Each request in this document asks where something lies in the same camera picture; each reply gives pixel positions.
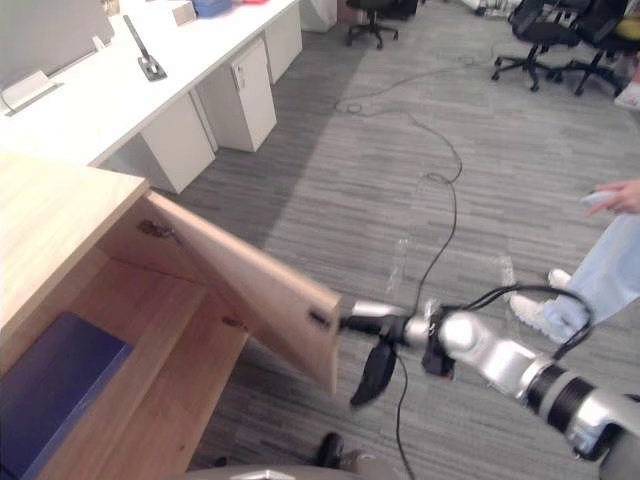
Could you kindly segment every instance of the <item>person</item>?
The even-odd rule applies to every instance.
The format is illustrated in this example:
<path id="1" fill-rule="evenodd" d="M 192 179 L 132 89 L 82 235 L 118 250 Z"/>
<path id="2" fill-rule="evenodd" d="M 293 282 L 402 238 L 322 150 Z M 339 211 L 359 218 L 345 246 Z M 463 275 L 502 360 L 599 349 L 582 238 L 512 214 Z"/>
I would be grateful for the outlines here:
<path id="1" fill-rule="evenodd" d="M 604 322 L 640 298 L 640 179 L 598 185 L 613 195 L 587 214 L 609 210 L 617 216 L 573 275 L 560 269 L 549 272 L 551 286 L 582 296 L 594 310 L 594 325 Z M 582 305 L 559 296 L 535 302 L 513 295 L 509 305 L 516 318 L 553 342 L 566 342 L 585 322 Z"/>
<path id="2" fill-rule="evenodd" d="M 620 21 L 616 33 L 629 40 L 640 40 L 640 12 L 634 12 Z M 635 55 L 623 60 L 636 62 L 636 70 L 627 87 L 616 97 L 614 103 L 628 110 L 640 110 L 640 64 Z"/>

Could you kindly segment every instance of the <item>wooden countertop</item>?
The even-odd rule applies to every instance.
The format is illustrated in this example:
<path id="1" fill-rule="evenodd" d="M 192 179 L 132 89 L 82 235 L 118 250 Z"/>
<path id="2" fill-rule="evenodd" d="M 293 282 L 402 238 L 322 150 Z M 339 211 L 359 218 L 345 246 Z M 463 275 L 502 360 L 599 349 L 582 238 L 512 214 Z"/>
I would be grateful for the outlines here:
<path id="1" fill-rule="evenodd" d="M 0 151 L 0 348 L 147 189 L 143 178 Z"/>

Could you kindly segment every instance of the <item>white sneaker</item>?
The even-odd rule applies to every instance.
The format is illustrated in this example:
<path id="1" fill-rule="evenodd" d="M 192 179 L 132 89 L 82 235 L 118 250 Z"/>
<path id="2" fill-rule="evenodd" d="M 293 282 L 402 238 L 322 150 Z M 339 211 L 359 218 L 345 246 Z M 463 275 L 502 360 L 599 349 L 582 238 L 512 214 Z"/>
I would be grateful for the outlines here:
<path id="1" fill-rule="evenodd" d="M 549 337 L 552 342 L 563 343 L 565 338 L 553 331 L 544 316 L 543 304 L 535 302 L 523 295 L 513 295 L 509 299 L 509 306 L 516 318 L 534 330 Z"/>
<path id="2" fill-rule="evenodd" d="M 553 288 L 565 288 L 569 280 L 571 280 L 571 275 L 559 268 L 554 268 L 547 274 L 547 281 Z"/>
<path id="3" fill-rule="evenodd" d="M 631 82 L 613 103 L 627 110 L 640 110 L 640 83 Z"/>

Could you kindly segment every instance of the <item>black cable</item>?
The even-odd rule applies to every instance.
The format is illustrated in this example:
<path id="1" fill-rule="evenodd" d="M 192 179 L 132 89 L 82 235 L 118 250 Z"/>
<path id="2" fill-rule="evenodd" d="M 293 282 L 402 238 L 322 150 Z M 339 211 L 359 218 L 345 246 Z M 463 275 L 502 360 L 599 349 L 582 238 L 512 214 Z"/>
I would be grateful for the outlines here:
<path id="1" fill-rule="evenodd" d="M 439 132 L 438 130 L 436 130 L 435 128 L 429 127 L 428 125 L 425 125 L 423 123 L 420 123 L 411 112 L 408 112 L 406 110 L 402 110 L 402 109 L 387 109 L 387 110 L 382 110 L 382 111 L 378 111 L 378 112 L 374 112 L 374 113 L 364 113 L 363 112 L 363 106 L 361 103 L 359 102 L 354 102 L 354 100 L 363 100 L 363 99 L 369 99 L 369 98 L 374 98 L 374 97 L 378 97 L 380 95 L 383 95 L 387 92 L 390 92 L 391 90 L 400 87 L 402 85 L 405 85 L 407 83 L 416 81 L 416 80 L 420 80 L 423 78 L 427 78 L 430 76 L 434 76 L 434 75 L 438 75 L 441 73 L 449 73 L 449 72 L 454 72 L 457 70 L 462 70 L 465 68 L 469 68 L 469 67 L 473 67 L 473 66 L 480 66 L 483 65 L 484 63 L 493 60 L 493 56 L 494 56 L 494 48 L 499 45 L 500 43 L 504 43 L 504 42 L 495 42 L 491 45 L 491 49 L 490 49 L 490 53 L 489 53 L 489 58 L 488 59 L 483 59 L 483 60 L 476 60 L 474 58 L 470 58 L 470 57 L 458 57 L 457 60 L 461 61 L 463 63 L 463 65 L 457 65 L 455 67 L 446 67 L 446 68 L 441 68 L 441 69 L 437 69 L 437 70 L 431 70 L 431 71 L 427 71 L 418 75 L 414 75 L 411 77 L 407 77 L 404 78 L 402 80 L 399 80 L 393 84 L 391 84 L 388 87 L 376 90 L 374 92 L 365 94 L 365 95 L 357 95 L 354 97 L 348 97 L 348 98 L 343 98 L 338 100 L 335 104 L 334 104 L 334 110 L 338 113 L 342 113 L 342 114 L 346 114 L 346 115 L 354 115 L 354 116 L 358 116 L 358 117 L 362 117 L 362 118 L 374 118 L 374 117 L 378 117 L 381 115 L 391 115 L 391 114 L 401 114 L 406 116 L 409 121 L 411 122 L 412 125 L 414 125 L 415 127 L 431 134 L 434 135 L 436 137 L 438 137 L 440 140 L 442 140 L 450 149 L 456 164 L 457 164 L 457 169 L 455 174 L 451 177 L 451 178 L 447 178 L 444 175 L 442 175 L 441 173 L 438 172 L 428 172 L 426 174 L 426 178 L 432 182 L 436 182 L 436 183 L 440 183 L 441 185 L 446 185 L 450 188 L 451 190 L 451 203 L 452 203 L 452 222 L 451 222 L 451 230 L 449 232 L 449 236 L 447 237 L 447 240 L 443 243 L 442 247 L 440 247 L 440 250 L 438 250 L 438 253 L 435 255 L 435 257 L 433 258 L 433 260 L 431 260 L 431 262 L 429 263 L 429 265 L 427 266 L 424 275 L 422 275 L 422 277 L 420 278 L 420 281 L 418 282 L 418 286 L 417 286 L 417 291 L 416 291 L 416 300 L 414 302 L 414 306 L 413 306 L 413 313 L 411 314 L 411 316 L 414 316 L 417 311 L 418 311 L 418 306 L 420 304 L 420 297 L 422 296 L 422 289 L 424 287 L 424 284 L 427 280 L 427 277 L 429 276 L 429 273 L 431 272 L 431 270 L 433 269 L 433 267 L 435 266 L 435 264 L 437 263 L 437 261 L 440 259 L 440 257 L 442 256 L 442 254 L 445 252 L 445 250 L 447 249 L 447 247 L 449 246 L 449 244 L 451 243 L 451 241 L 453 240 L 453 237 L 456 233 L 456 229 L 457 229 L 457 225 L 458 225 L 458 198 L 457 198 L 457 194 L 456 194 L 456 189 L 455 189 L 455 182 L 460 178 L 460 176 L 462 175 L 462 171 L 464 168 L 464 164 L 462 161 L 462 157 L 460 157 L 460 154 L 458 153 L 458 151 L 456 150 L 455 146 L 453 145 L 453 143 L 445 136 L 443 135 L 441 132 Z M 347 103 L 346 108 L 343 108 L 343 105 L 346 102 L 350 102 Z M 402 463 L 404 463 L 404 467 L 407 470 L 407 474 L 409 475 L 409 479 L 410 480 L 415 480 L 416 476 L 413 472 L 413 469 L 411 468 L 411 465 L 409 464 L 409 460 L 405 454 L 404 451 L 404 447 L 402 446 L 402 441 L 400 439 L 400 413 L 402 411 L 402 404 L 404 402 L 405 396 L 407 394 L 407 389 L 409 386 L 409 374 L 407 372 L 407 367 L 404 364 L 404 360 L 402 360 L 402 358 L 397 355 L 397 353 L 395 352 L 395 350 L 392 350 L 395 357 L 398 359 L 398 361 L 400 362 L 400 365 L 402 366 L 402 370 L 404 372 L 404 378 L 405 378 L 405 383 L 404 383 L 404 388 L 402 389 L 402 395 L 400 396 L 400 400 L 398 402 L 398 407 L 397 407 L 397 411 L 396 411 L 396 443 L 398 445 L 398 451 L 400 452 L 400 456 L 402 457 Z"/>
<path id="2" fill-rule="evenodd" d="M 497 287 L 467 304 L 443 305 L 442 308 L 446 310 L 477 311 L 486 307 L 487 305 L 490 305 L 491 303 L 495 302 L 498 298 L 510 292 L 543 292 L 543 293 L 549 293 L 557 296 L 565 296 L 580 303 L 584 308 L 584 311 L 585 311 L 584 325 L 580 327 L 578 331 L 576 331 L 566 342 L 564 342 L 562 345 L 560 345 L 560 347 L 558 347 L 558 349 L 555 351 L 552 357 L 554 360 L 560 360 L 567 353 L 569 353 L 571 350 L 573 350 L 582 342 L 584 342 L 591 334 L 591 331 L 593 329 L 594 313 L 589 303 L 580 295 L 576 294 L 575 292 L 572 292 L 570 290 L 565 290 L 563 288 L 551 287 L 548 285 L 522 285 L 522 284 L 516 283 L 514 285 Z"/>
<path id="3" fill-rule="evenodd" d="M 407 459 L 407 455 L 404 452 L 402 440 L 400 439 L 400 412 L 402 411 L 402 404 L 404 403 L 404 398 L 407 395 L 407 389 L 409 388 L 409 373 L 407 372 L 407 366 L 405 365 L 402 357 L 397 354 L 395 349 L 392 349 L 392 352 L 400 362 L 400 366 L 402 366 L 402 371 L 404 372 L 404 386 L 402 387 L 402 395 L 400 395 L 400 400 L 398 401 L 398 406 L 396 408 L 396 443 L 398 444 L 398 451 L 400 452 L 400 457 L 402 458 L 402 463 L 404 463 L 404 468 L 407 470 L 409 479 L 416 480 L 416 475 L 413 473 L 413 469 L 409 464 L 409 459 Z"/>

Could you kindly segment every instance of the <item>office chair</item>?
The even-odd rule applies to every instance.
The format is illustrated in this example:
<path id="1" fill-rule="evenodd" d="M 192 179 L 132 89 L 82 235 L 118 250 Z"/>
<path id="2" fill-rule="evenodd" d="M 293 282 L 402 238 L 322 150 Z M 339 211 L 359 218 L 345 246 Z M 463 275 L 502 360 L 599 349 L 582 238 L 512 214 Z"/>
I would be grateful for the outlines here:
<path id="1" fill-rule="evenodd" d="M 377 23 L 378 10 L 382 10 L 387 8 L 389 5 L 393 3 L 394 0 L 347 0 L 347 6 L 353 8 L 354 10 L 364 10 L 367 13 L 367 18 L 369 23 L 366 24 L 355 24 L 349 27 L 349 31 L 347 32 L 347 46 L 351 46 L 353 39 L 355 37 L 359 37 L 364 33 L 369 33 L 369 35 L 375 35 L 378 39 L 378 50 L 382 50 L 383 43 L 382 37 L 380 36 L 380 32 L 387 31 L 393 32 L 393 39 L 398 39 L 398 30 L 393 27 L 388 27 L 386 25 L 380 25 Z"/>
<path id="2" fill-rule="evenodd" d="M 584 75 L 575 90 L 575 95 L 584 93 L 584 84 L 591 75 L 596 75 L 614 88 L 617 97 L 622 92 L 624 84 L 617 78 L 612 69 L 599 65 L 606 54 L 608 58 L 615 53 L 633 53 L 640 50 L 640 40 L 628 40 L 615 33 L 615 29 L 624 17 L 627 0 L 594 0 L 591 8 L 575 21 L 575 31 L 582 41 L 597 49 L 591 63 L 572 60 L 566 66 L 558 69 L 555 74 L 562 78 L 562 72 L 582 71 Z"/>
<path id="3" fill-rule="evenodd" d="M 547 74 L 555 71 L 553 67 L 537 61 L 538 52 L 545 53 L 554 45 L 575 47 L 580 43 L 580 38 L 570 28 L 560 23 L 547 22 L 545 19 L 539 19 L 544 5 L 545 0 L 523 0 L 513 11 L 509 17 L 513 34 L 518 40 L 531 43 L 533 46 L 531 50 L 529 50 L 529 55 L 526 58 L 509 57 L 505 55 L 496 58 L 496 69 L 491 80 L 498 80 L 500 73 L 506 72 L 507 70 L 522 68 L 529 73 L 533 81 L 531 91 L 537 92 L 540 89 L 537 70 L 544 70 Z M 501 67 L 504 61 L 508 61 L 510 64 Z"/>

